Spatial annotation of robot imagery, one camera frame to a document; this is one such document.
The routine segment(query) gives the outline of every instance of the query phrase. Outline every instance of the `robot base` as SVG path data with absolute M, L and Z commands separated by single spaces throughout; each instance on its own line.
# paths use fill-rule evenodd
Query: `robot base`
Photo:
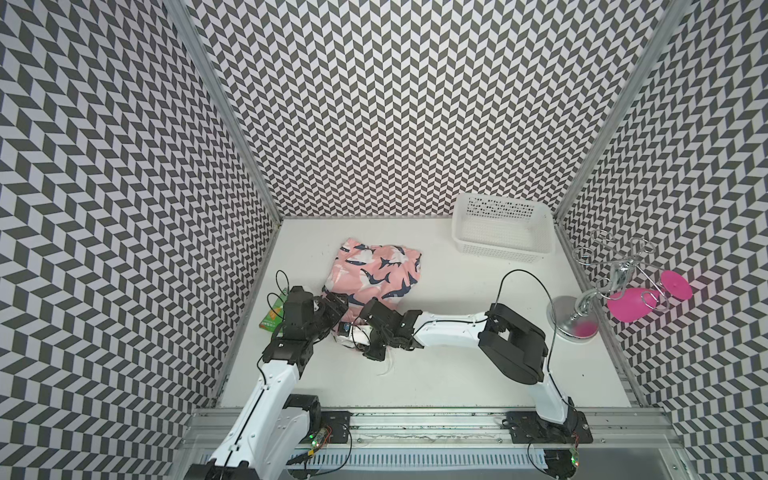
M 592 443 L 592 432 L 584 413 L 573 407 L 568 409 L 565 425 L 547 422 L 530 412 L 507 412 L 504 427 L 509 429 L 512 443 L 565 443 L 572 444 L 578 438 L 579 443 Z

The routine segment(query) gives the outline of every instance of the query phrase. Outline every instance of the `silver stand base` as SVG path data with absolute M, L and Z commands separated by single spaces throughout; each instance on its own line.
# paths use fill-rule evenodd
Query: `silver stand base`
M 547 305 L 547 318 L 552 328 L 569 340 L 588 340 L 598 334 L 598 316 L 589 312 L 588 316 L 576 315 L 576 297 L 558 296 Z

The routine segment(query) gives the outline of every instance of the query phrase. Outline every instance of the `ventilation grille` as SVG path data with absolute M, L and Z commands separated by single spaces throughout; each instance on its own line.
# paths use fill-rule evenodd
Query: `ventilation grille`
M 303 450 L 294 452 L 294 456 Z M 320 451 L 306 463 L 307 468 L 336 468 L 344 463 L 348 451 Z M 546 468 L 544 452 L 531 449 L 531 458 L 539 468 Z M 303 464 L 288 468 L 304 468 Z M 366 449 L 349 457 L 344 468 L 350 470 L 439 470 L 533 468 L 525 449 Z

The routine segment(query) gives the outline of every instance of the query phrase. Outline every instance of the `white plastic basket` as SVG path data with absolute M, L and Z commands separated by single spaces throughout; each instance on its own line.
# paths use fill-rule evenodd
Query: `white plastic basket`
M 453 209 L 459 251 L 533 263 L 554 253 L 554 223 L 539 202 L 460 194 Z

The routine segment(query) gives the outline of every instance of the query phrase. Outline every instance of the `white floor surface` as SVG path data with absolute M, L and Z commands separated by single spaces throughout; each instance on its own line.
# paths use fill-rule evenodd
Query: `white floor surface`
M 318 294 L 336 251 L 348 237 L 423 253 L 421 280 L 400 302 L 400 313 L 409 309 L 447 314 L 485 311 L 502 276 L 515 268 L 538 276 L 553 297 L 580 292 L 559 243 L 554 256 L 519 263 L 458 252 L 449 219 L 285 220 L 219 406 L 242 406 L 256 385 L 256 362 L 270 341 L 270 333 L 259 328 L 259 321 L 269 309 L 266 295 L 277 292 L 275 272 L 285 270 L 291 285 Z M 499 301 L 543 329 L 550 343 L 547 297 L 532 278 L 524 273 L 510 275 Z M 533 406 L 526 386 L 503 376 L 479 348 L 391 349 L 387 356 L 385 362 L 374 362 L 328 336 L 315 346 L 295 393 L 318 395 L 324 407 Z M 393 364 L 386 372 L 390 360 Z M 573 397 L 577 407 L 630 406 L 599 335 L 582 344 L 559 336 L 551 369 L 562 393 Z

